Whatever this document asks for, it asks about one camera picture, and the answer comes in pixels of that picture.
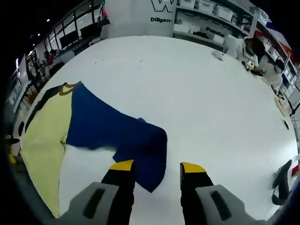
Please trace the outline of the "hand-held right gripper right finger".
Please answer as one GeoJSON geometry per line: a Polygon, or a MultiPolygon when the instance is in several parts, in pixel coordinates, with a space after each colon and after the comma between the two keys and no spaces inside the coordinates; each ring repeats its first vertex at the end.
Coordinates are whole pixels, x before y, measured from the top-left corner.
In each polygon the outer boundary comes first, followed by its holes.
{"type": "Polygon", "coordinates": [[[222,185],[214,185],[206,170],[180,163],[180,190],[187,225],[253,225],[244,202],[222,185]]]}

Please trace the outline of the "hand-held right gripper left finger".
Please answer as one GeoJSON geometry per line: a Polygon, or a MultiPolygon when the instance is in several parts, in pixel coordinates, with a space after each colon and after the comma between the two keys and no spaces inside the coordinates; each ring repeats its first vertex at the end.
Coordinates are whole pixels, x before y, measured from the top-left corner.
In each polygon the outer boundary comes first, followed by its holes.
{"type": "Polygon", "coordinates": [[[70,201],[63,224],[128,225],[134,188],[134,160],[113,164],[101,182],[91,183],[70,201]]]}

